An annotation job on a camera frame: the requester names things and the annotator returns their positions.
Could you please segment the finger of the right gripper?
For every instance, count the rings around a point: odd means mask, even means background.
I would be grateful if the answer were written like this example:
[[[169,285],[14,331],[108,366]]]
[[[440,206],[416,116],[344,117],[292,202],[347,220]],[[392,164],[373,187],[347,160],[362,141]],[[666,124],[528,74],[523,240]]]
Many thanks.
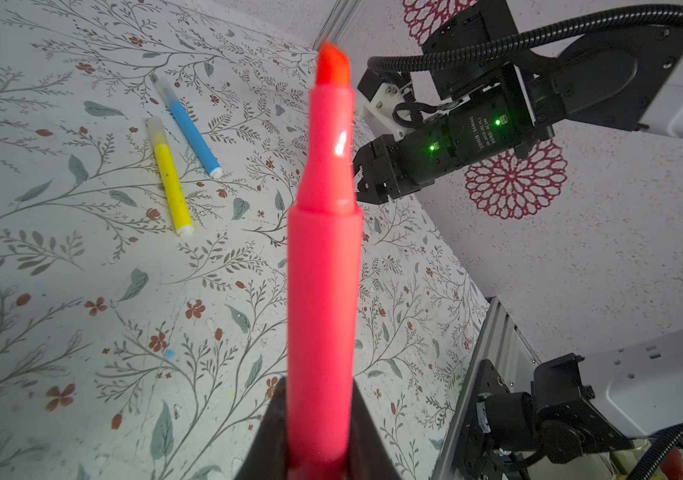
[[[359,148],[353,158],[357,182],[357,201],[385,204],[403,196],[397,142],[391,134],[381,135]]]

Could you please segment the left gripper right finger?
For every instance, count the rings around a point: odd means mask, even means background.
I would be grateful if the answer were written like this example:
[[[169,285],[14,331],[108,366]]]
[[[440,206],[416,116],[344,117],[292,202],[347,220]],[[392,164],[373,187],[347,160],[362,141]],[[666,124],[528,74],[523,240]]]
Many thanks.
[[[347,473],[350,480],[401,480],[377,432],[359,386],[353,382]]]

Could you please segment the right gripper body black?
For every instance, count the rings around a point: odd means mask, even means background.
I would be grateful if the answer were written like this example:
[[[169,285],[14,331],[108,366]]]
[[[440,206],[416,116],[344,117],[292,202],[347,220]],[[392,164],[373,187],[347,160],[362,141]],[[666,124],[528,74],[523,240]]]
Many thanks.
[[[401,198],[509,150],[527,158],[551,136],[549,126],[535,124],[523,74],[497,71],[463,103],[403,139],[377,142],[377,195]]]

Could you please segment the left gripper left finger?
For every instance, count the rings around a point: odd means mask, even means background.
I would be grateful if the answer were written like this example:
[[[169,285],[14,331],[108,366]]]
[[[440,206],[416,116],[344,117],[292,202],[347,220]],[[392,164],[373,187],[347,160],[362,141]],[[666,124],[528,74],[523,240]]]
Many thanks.
[[[235,480],[285,480],[286,424],[286,379],[281,378]]]

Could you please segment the pink highlighter pen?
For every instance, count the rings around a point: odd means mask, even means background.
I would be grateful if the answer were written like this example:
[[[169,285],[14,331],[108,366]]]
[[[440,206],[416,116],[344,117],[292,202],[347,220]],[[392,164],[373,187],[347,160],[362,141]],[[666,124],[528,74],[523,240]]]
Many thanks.
[[[343,50],[319,50],[308,156],[287,231],[288,478],[347,468],[363,212],[351,159],[355,92]]]

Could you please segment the blue pen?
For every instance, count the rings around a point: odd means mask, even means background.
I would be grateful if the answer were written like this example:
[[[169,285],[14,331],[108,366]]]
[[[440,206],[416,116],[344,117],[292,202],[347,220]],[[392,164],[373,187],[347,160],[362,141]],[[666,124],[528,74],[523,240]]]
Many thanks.
[[[150,79],[207,175],[213,179],[221,178],[223,176],[221,166],[194,125],[186,108],[175,94],[173,87],[169,82],[155,74],[151,74]]]

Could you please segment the yellow highlighter pen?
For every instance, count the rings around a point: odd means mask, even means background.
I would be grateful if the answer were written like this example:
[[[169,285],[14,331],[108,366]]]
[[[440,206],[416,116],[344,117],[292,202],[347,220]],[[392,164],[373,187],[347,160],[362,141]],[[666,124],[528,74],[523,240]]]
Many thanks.
[[[194,233],[194,227],[176,172],[172,152],[165,135],[164,126],[158,117],[147,118],[145,124],[165,191],[174,230],[182,238],[190,237]]]

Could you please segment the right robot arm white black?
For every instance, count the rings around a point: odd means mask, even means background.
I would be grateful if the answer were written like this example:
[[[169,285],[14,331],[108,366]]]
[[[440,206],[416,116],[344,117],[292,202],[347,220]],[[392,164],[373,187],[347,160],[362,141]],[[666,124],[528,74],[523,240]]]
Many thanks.
[[[419,203],[541,360],[683,329],[683,140],[561,122],[555,192],[523,214],[475,198],[473,170]]]

